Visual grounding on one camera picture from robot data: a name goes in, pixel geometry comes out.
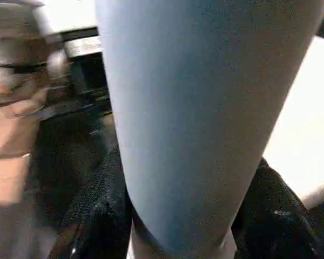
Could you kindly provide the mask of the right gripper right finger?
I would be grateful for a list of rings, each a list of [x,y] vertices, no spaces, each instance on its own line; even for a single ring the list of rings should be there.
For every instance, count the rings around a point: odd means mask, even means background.
[[[235,258],[324,258],[324,235],[265,159],[256,169],[232,232]]]

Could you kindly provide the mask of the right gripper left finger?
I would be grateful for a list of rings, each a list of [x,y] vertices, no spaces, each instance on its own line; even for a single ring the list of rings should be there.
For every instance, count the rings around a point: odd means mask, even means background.
[[[76,226],[63,258],[126,258],[132,205],[119,147],[111,147],[70,203],[62,227]]]

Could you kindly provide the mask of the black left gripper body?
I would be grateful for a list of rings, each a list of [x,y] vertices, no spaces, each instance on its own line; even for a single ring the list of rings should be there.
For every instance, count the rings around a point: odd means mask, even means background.
[[[64,47],[75,95],[87,104],[110,108],[100,40],[73,39],[65,41]]]

